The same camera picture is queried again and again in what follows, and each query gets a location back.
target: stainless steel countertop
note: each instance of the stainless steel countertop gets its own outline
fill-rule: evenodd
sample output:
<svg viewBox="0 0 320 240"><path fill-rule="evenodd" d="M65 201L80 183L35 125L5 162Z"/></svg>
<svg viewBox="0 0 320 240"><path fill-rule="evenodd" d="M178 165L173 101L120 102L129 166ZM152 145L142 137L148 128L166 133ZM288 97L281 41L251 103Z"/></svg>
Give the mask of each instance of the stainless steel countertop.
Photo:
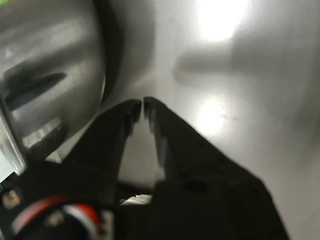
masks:
<svg viewBox="0 0 320 240"><path fill-rule="evenodd" d="M293 240L319 239L320 1L110 2L126 43L102 110L159 98L263 179ZM161 176L142 120L119 179L152 186Z"/></svg>

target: stainless steel bowl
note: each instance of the stainless steel bowl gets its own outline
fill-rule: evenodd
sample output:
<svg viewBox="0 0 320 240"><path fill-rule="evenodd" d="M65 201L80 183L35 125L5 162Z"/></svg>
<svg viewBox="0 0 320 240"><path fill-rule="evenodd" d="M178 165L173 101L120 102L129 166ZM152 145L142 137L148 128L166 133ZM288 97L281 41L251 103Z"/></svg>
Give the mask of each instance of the stainless steel bowl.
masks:
<svg viewBox="0 0 320 240"><path fill-rule="evenodd" d="M94 116L105 58L90 0L1 2L0 157L19 173Z"/></svg>

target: screw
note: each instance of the screw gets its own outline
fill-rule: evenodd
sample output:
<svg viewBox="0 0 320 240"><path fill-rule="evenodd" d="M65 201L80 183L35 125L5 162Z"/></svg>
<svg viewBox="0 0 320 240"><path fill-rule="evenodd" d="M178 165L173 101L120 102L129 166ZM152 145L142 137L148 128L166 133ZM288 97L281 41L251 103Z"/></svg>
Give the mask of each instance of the screw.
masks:
<svg viewBox="0 0 320 240"><path fill-rule="evenodd" d="M46 227L56 227L65 221L65 216L62 211L55 210L45 220L44 225Z"/></svg>
<svg viewBox="0 0 320 240"><path fill-rule="evenodd" d="M20 197L15 190L10 190L2 195L2 205L5 209L14 209L20 204Z"/></svg>

